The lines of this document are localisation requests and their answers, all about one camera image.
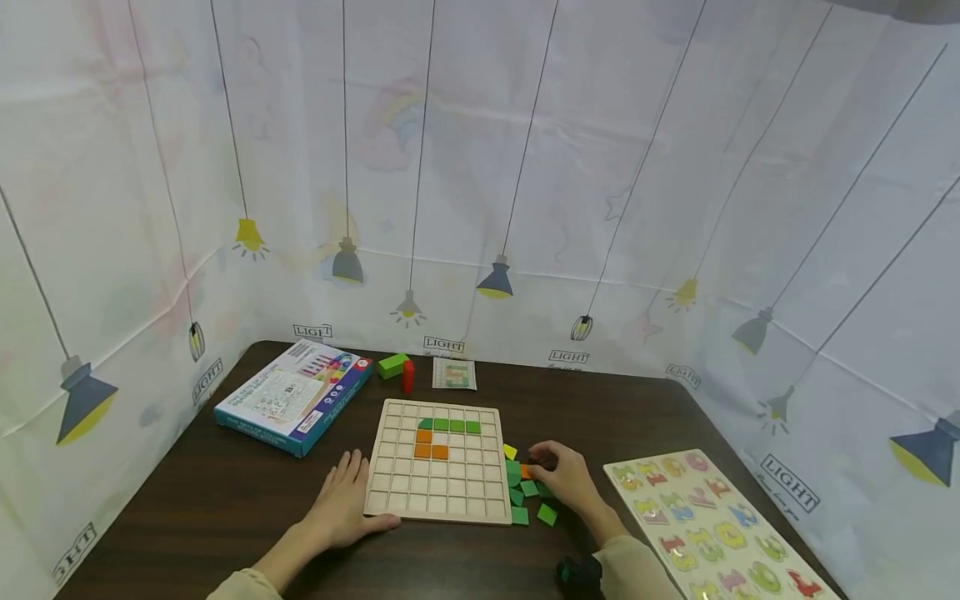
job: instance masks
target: sleeve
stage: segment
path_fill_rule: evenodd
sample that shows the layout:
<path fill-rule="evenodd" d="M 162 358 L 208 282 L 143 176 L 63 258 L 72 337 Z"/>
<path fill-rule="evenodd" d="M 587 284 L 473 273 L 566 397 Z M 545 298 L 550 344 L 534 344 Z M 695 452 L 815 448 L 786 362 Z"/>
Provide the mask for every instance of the sleeve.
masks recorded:
<path fill-rule="evenodd" d="M 613 538 L 593 557 L 603 566 L 600 589 L 607 600 L 683 600 L 653 550 L 636 538 Z"/>
<path fill-rule="evenodd" d="M 258 571 L 245 568 L 229 576 L 206 600 L 283 600 Z"/>

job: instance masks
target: scattered green block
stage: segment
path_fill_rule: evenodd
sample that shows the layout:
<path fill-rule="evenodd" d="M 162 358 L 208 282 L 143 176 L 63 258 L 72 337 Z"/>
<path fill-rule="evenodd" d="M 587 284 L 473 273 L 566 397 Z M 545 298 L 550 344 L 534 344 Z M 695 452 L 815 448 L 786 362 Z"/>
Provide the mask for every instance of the scattered green block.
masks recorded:
<path fill-rule="evenodd" d="M 376 370 L 383 379 L 392 379 L 403 373 L 403 363 L 410 360 L 406 354 L 388 356 L 376 364 Z"/>
<path fill-rule="evenodd" d="M 553 493 L 550 491 L 550 488 L 546 487 L 546 484 L 542 481 L 537 482 L 537 491 L 540 492 L 540 497 L 542 498 L 552 498 Z"/>
<path fill-rule="evenodd" d="M 514 506 L 523 506 L 523 492 L 510 488 L 510 501 Z"/>
<path fill-rule="evenodd" d="M 521 506 L 510 507 L 510 516 L 514 520 L 514 525 L 526 526 L 530 524 L 530 514 L 527 512 L 527 509 Z"/>
<path fill-rule="evenodd" d="M 553 524 L 557 522 L 557 511 L 546 504 L 540 504 L 540 510 L 537 511 L 537 518 L 553 527 Z"/>
<path fill-rule="evenodd" d="M 520 489 L 523 490 L 523 495 L 526 497 L 531 497 L 539 495 L 540 492 L 537 490 L 537 484 L 527 479 L 526 481 L 520 482 Z"/>

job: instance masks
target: blue lamp shade drawing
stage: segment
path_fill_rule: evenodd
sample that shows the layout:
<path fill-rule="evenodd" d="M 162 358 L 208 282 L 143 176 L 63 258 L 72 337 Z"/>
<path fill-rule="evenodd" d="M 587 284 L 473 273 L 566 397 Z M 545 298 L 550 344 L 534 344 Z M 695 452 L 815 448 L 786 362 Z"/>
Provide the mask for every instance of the blue lamp shade drawing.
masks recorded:
<path fill-rule="evenodd" d="M 507 256 L 500 254 L 493 262 L 493 273 L 489 274 L 480 285 L 477 291 L 487 298 L 509 298 L 514 294 L 514 289 L 510 287 L 510 280 L 507 278 L 507 270 L 510 266 L 507 264 Z"/>
<path fill-rule="evenodd" d="M 347 283 L 363 283 L 363 267 L 360 266 L 357 247 L 349 237 L 340 242 L 340 251 L 333 257 L 333 276 Z"/>
<path fill-rule="evenodd" d="M 90 363 L 81 363 L 79 356 L 71 356 L 60 367 L 60 386 L 67 392 L 67 399 L 57 445 L 76 442 L 93 429 L 113 402 L 117 388 L 97 379 L 91 371 Z"/>
<path fill-rule="evenodd" d="M 751 354 L 760 352 L 763 339 L 767 337 L 767 324 L 774 318 L 774 307 L 768 306 L 733 333 L 734 340 Z"/>
<path fill-rule="evenodd" d="M 890 438 L 890 448 L 903 468 L 928 484 L 950 487 L 953 445 L 960 440 L 960 411 L 937 419 L 930 431 Z"/>
<path fill-rule="evenodd" d="M 190 325 L 189 337 L 190 355 L 193 356 L 193 362 L 197 362 L 206 352 L 206 341 L 204 340 L 204 330 L 196 321 Z"/>

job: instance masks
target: wooden table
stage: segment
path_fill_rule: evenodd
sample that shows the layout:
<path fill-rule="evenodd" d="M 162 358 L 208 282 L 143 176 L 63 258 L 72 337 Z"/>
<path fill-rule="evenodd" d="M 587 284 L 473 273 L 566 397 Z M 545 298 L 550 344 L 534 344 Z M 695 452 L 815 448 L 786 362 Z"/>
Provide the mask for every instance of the wooden table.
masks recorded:
<path fill-rule="evenodd" d="M 345 449 L 370 453 L 383 399 L 402 397 L 399 379 L 374 375 L 304 459 L 214 423 L 213 406 L 289 346 L 261 342 L 244 354 L 58 600 L 206 598 L 232 571 L 256 562 L 307 511 Z M 601 467 L 702 448 L 837 589 L 678 383 L 477 363 L 479 391 L 434 390 L 431 359 L 413 360 L 416 399 L 496 407 L 507 443 L 526 448 L 554 439 L 582 452 L 600 493 L 642 539 Z M 552 529 L 535 520 L 529 528 L 408 521 L 321 556 L 286 598 L 559 598 L 557 561 L 595 549 L 580 520 L 564 509 Z"/>

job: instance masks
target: wooden grid board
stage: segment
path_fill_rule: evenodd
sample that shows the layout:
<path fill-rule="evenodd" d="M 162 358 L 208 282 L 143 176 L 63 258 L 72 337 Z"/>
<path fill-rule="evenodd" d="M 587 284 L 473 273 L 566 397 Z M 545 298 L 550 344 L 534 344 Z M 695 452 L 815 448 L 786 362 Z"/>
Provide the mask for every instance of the wooden grid board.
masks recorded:
<path fill-rule="evenodd" d="M 603 470 L 687 598 L 838 598 L 703 451 Z"/>
<path fill-rule="evenodd" d="M 510 525 L 500 412 L 387 398 L 364 513 Z"/>

